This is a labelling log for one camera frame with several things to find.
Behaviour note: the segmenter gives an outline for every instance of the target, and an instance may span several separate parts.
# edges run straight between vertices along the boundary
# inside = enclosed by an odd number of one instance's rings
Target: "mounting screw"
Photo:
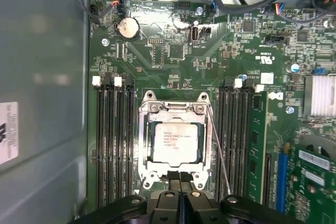
[[[204,13],[204,10],[203,10],[203,8],[200,6],[200,7],[198,7],[198,8],[196,8],[196,10],[195,10],[195,14],[197,15],[197,16],[201,16],[201,15],[203,15],[203,13]]]
[[[194,197],[199,197],[199,196],[201,196],[201,193],[199,193],[199,192],[197,192],[197,191],[193,191],[193,192],[191,193],[191,195],[194,196]]]
[[[229,201],[229,202],[232,203],[232,204],[235,204],[235,203],[238,202],[238,200],[237,200],[236,198],[234,198],[234,197],[229,197],[229,198],[227,198],[227,201]]]
[[[174,193],[166,193],[165,196],[168,197],[168,198],[171,198],[171,197],[174,197],[175,194]]]
[[[157,107],[158,107],[158,106],[157,106],[156,104],[152,104],[152,105],[151,105],[151,111],[152,111],[152,112],[158,111]]]
[[[110,44],[110,41],[108,39],[102,39],[101,44],[105,47],[107,47]]]
[[[196,112],[197,113],[202,113],[204,111],[204,107],[202,105],[196,106]]]
[[[286,108],[286,113],[287,113],[287,114],[293,114],[294,111],[295,111],[295,109],[294,109],[293,107],[287,107],[287,108]]]

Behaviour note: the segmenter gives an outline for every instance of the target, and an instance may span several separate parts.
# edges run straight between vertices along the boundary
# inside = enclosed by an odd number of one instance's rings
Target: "capacitor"
[[[242,81],[246,81],[247,80],[247,75],[246,74],[240,74],[240,75],[238,75],[238,78],[241,78]]]
[[[127,41],[136,40],[140,34],[140,24],[132,17],[123,18],[115,28],[120,37]]]
[[[297,73],[300,70],[300,66],[296,63],[290,64],[287,66],[286,71],[288,73]]]

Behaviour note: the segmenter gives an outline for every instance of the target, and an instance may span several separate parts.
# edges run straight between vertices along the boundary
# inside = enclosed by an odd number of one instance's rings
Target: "blue pcie slot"
[[[277,188],[277,202],[276,209],[280,212],[285,212],[286,205],[286,176],[287,163],[289,156],[285,153],[279,154],[278,162],[278,188]]]

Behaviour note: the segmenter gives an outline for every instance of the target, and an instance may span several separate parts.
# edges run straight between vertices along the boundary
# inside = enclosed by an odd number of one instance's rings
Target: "screw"
[[[298,181],[298,177],[294,174],[290,175],[290,179],[293,181],[293,182],[297,182]]]
[[[110,44],[110,42],[109,42],[108,39],[102,39],[102,40],[101,40],[101,44],[102,44],[103,46],[107,47],[107,46]]]
[[[156,104],[151,105],[151,111],[157,111],[157,107]]]
[[[196,10],[195,10],[195,14],[197,15],[197,16],[201,16],[201,15],[203,15],[203,13],[204,13],[204,10],[203,10],[203,8],[200,6],[200,7],[198,7],[198,8],[196,8]]]
[[[295,109],[294,109],[293,107],[287,107],[287,108],[286,108],[286,113],[287,113],[287,114],[293,114],[294,111],[295,111]]]
[[[166,193],[165,195],[166,195],[166,197],[171,198],[171,197],[174,197],[175,194],[173,194],[173,193]]]
[[[196,107],[196,112],[197,113],[202,113],[203,111],[204,111],[204,107],[203,106],[199,105],[199,106]]]
[[[193,191],[193,192],[191,193],[191,195],[194,196],[194,197],[199,197],[199,196],[201,196],[201,193],[199,193],[199,192],[197,192],[197,191]]]
[[[229,201],[229,202],[232,203],[232,204],[235,204],[235,203],[238,202],[238,200],[237,200],[236,198],[234,198],[234,197],[229,197],[229,198],[227,198],[227,201]]]

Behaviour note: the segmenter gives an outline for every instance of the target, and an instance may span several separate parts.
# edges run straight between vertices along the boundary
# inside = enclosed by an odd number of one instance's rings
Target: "blue connector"
[[[327,70],[325,68],[315,68],[313,69],[313,74],[326,74]]]
[[[285,153],[279,154],[278,161],[278,188],[276,210],[284,213],[286,206],[286,178],[287,178],[287,163],[289,156]]]

